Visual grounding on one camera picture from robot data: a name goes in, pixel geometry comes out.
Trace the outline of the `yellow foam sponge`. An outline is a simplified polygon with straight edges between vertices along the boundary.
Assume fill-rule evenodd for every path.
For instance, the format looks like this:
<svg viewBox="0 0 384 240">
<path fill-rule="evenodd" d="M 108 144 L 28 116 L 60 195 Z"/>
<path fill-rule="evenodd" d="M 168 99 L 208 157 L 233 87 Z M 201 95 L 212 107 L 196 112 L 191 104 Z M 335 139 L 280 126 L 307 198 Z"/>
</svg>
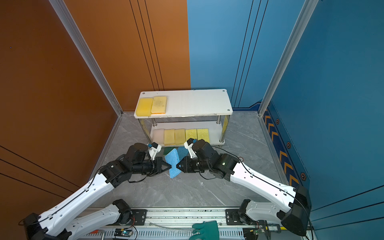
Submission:
<svg viewBox="0 0 384 240">
<path fill-rule="evenodd" d="M 175 129 L 164 130 L 164 145 L 175 144 Z"/>
<path fill-rule="evenodd" d="M 183 145 L 186 142 L 186 130 L 176 129 L 175 130 L 175 145 Z"/>
<path fill-rule="evenodd" d="M 165 114 L 167 109 L 167 96 L 153 97 L 151 114 Z"/>
</svg>

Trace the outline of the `yellow foam sponge front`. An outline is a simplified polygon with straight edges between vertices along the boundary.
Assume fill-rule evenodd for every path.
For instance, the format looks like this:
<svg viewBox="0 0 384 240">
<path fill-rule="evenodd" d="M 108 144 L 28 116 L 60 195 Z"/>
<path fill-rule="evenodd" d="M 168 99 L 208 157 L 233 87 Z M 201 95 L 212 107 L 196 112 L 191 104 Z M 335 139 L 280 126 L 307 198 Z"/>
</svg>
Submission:
<svg viewBox="0 0 384 240">
<path fill-rule="evenodd" d="M 164 130 L 164 145 L 175 144 L 175 129 Z"/>
</svg>

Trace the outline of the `pale pink foam sponge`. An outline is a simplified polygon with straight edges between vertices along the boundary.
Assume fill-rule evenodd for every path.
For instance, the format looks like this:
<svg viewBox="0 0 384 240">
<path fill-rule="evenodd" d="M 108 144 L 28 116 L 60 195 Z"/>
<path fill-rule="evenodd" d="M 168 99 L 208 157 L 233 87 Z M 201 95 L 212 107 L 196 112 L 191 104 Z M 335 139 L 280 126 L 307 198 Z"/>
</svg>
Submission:
<svg viewBox="0 0 384 240">
<path fill-rule="evenodd" d="M 156 129 L 152 133 L 152 140 L 153 142 L 157 143 L 158 145 L 164 145 L 164 129 Z"/>
</svg>

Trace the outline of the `yellow-green sponge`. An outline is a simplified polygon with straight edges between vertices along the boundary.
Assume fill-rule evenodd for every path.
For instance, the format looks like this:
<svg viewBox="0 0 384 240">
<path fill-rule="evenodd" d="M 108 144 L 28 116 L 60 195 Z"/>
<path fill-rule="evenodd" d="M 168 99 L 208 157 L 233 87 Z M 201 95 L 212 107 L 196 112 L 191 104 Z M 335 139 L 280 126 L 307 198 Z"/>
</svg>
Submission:
<svg viewBox="0 0 384 240">
<path fill-rule="evenodd" d="M 189 139 L 195 140 L 198 138 L 197 129 L 187 129 L 185 131 L 185 134 L 186 134 L 186 140 L 189 140 Z"/>
<path fill-rule="evenodd" d="M 210 143 L 210 133 L 209 129 L 197 129 L 198 140 L 204 140 L 207 143 Z"/>
</svg>

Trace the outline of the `thick yellow sponge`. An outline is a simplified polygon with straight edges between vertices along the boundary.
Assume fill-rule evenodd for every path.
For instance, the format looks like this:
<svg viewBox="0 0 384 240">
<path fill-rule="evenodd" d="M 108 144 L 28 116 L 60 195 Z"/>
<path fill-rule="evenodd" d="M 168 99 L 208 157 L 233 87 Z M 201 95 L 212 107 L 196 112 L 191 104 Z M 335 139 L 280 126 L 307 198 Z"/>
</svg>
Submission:
<svg viewBox="0 0 384 240">
<path fill-rule="evenodd" d="M 152 115 L 153 98 L 141 98 L 136 108 L 137 117 L 150 117 Z"/>
</svg>

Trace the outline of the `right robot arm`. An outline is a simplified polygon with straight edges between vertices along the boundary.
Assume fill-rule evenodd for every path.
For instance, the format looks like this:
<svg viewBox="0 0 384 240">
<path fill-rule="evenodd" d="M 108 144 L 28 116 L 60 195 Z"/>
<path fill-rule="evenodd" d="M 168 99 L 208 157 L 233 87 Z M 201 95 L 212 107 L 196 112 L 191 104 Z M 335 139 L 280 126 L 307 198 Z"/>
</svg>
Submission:
<svg viewBox="0 0 384 240">
<path fill-rule="evenodd" d="M 208 171 L 217 179 L 232 182 L 270 201 L 268 207 L 258 207 L 251 200 L 244 200 L 238 210 L 240 220 L 248 225 L 259 220 L 281 223 L 291 233 L 305 237 L 312 225 L 310 193 L 304 186 L 292 187 L 272 180 L 245 165 L 239 157 L 225 151 L 219 154 L 205 140 L 189 139 L 184 143 L 189 155 L 177 168 L 183 173 Z"/>
</svg>

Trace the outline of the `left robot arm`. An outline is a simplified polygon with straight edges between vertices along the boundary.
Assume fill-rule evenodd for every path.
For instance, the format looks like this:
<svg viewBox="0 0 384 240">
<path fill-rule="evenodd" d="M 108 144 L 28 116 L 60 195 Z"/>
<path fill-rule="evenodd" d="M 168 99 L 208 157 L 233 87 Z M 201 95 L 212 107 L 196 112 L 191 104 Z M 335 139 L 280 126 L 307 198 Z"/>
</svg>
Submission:
<svg viewBox="0 0 384 240">
<path fill-rule="evenodd" d="M 172 166 L 163 156 L 158 156 L 161 149 L 156 143 L 136 143 L 130 146 L 126 154 L 101 166 L 88 183 L 61 203 L 40 215 L 32 213 L 25 217 L 20 225 L 24 226 L 27 239 L 69 240 L 109 224 L 134 224 L 132 209 L 122 199 L 81 220 L 76 217 L 120 184 L 132 183 L 132 175 L 147 178 L 170 170 Z"/>
</svg>

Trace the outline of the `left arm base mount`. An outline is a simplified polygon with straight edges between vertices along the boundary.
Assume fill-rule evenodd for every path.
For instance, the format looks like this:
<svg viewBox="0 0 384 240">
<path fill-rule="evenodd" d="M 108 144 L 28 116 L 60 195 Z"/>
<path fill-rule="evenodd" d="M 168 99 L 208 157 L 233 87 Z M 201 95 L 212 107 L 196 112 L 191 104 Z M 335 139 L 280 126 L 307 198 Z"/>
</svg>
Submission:
<svg viewBox="0 0 384 240">
<path fill-rule="evenodd" d="M 146 209 L 133 209 L 131 210 L 127 226 L 144 226 L 147 218 Z"/>
</svg>

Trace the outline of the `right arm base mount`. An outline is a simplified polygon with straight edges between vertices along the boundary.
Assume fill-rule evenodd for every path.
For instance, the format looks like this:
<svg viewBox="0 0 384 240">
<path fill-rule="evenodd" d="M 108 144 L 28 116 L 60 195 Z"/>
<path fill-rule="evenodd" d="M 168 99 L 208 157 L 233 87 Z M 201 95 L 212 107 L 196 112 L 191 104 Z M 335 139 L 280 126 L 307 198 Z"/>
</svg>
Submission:
<svg viewBox="0 0 384 240">
<path fill-rule="evenodd" d="M 240 209 L 226 209 L 225 214 L 228 226 L 249 225 L 247 216 Z"/>
</svg>

